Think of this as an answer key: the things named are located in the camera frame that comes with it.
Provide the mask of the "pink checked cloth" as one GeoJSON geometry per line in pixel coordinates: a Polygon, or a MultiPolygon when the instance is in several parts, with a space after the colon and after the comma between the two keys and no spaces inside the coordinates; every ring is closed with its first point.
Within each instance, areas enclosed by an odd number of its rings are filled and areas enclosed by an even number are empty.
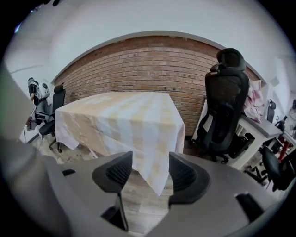
{"type": "Polygon", "coordinates": [[[243,106],[244,114],[251,120],[261,123],[262,112],[265,107],[261,91],[261,80],[250,81],[247,97],[243,106]]]}

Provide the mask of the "beige checked flower tablecloth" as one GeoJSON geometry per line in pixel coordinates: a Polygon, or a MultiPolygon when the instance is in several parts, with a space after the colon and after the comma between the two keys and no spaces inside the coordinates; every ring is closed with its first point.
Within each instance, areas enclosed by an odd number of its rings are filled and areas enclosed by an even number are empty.
{"type": "Polygon", "coordinates": [[[184,148],[185,124],[167,93],[109,92],[86,97],[55,112],[58,142],[104,156],[132,151],[132,168],[157,195],[169,173],[169,152],[184,148]]]}

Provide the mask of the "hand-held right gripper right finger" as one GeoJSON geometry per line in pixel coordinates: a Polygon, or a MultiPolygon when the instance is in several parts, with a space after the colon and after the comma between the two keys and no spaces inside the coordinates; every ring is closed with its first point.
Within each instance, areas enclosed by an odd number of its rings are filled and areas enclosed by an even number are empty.
{"type": "Polygon", "coordinates": [[[195,156],[170,152],[169,174],[169,211],[148,237],[253,237],[279,204],[247,174],[195,156]]]}

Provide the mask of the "black office chair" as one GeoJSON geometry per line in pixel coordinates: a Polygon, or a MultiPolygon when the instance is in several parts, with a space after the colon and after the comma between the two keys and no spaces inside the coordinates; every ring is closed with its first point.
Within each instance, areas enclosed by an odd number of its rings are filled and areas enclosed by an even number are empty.
{"type": "Polygon", "coordinates": [[[42,138],[44,136],[51,134],[52,136],[56,135],[56,126],[55,126],[55,113],[56,110],[64,105],[66,90],[63,88],[63,83],[54,88],[53,95],[53,109],[52,113],[49,115],[50,118],[53,118],[50,122],[47,122],[45,125],[41,126],[39,133],[42,138]]]}
{"type": "Polygon", "coordinates": [[[245,73],[246,62],[234,48],[220,50],[218,63],[205,76],[206,115],[197,130],[197,144],[212,161],[221,157],[222,164],[229,162],[227,155],[234,150],[238,122],[243,112],[250,81],[245,73]]]}
{"type": "Polygon", "coordinates": [[[272,191],[286,190],[296,177],[296,149],[282,161],[279,161],[268,147],[264,147],[261,154],[268,179],[273,182],[272,191]]]}
{"type": "Polygon", "coordinates": [[[276,103],[273,100],[270,100],[268,105],[268,110],[267,110],[267,120],[270,123],[273,123],[276,107],[277,107],[276,103]]]}

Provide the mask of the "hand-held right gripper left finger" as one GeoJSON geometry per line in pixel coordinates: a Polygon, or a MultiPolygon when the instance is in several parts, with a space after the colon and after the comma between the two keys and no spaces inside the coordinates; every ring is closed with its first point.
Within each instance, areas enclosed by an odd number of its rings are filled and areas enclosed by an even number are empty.
{"type": "Polygon", "coordinates": [[[132,237],[121,197],[132,157],[128,151],[62,165],[44,158],[51,187],[68,218],[70,237],[132,237]]]}

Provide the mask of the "white humanoid robot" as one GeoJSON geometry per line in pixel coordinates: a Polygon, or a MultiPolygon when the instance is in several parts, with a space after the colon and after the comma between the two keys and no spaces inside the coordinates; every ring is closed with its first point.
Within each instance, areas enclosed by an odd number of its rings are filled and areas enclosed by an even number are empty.
{"type": "Polygon", "coordinates": [[[33,77],[28,79],[28,90],[30,99],[35,106],[50,96],[49,87],[45,83],[40,84],[33,77]]]}

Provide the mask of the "dark desk with white legs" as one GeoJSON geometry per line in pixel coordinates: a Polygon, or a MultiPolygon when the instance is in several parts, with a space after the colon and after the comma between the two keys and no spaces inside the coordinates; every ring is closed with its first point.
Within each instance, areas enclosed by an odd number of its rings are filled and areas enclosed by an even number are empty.
{"type": "Polygon", "coordinates": [[[230,147],[238,125],[251,133],[254,136],[254,141],[246,151],[237,156],[236,161],[228,164],[235,169],[242,169],[264,142],[282,133],[280,129],[264,118],[261,118],[261,123],[257,123],[245,115],[239,114],[231,104],[223,100],[214,100],[213,108],[210,108],[208,100],[205,100],[202,115],[192,140],[200,142],[205,149],[209,149],[210,142],[214,141],[215,137],[219,137],[218,145],[221,146],[219,150],[222,151],[224,148],[230,147]]]}

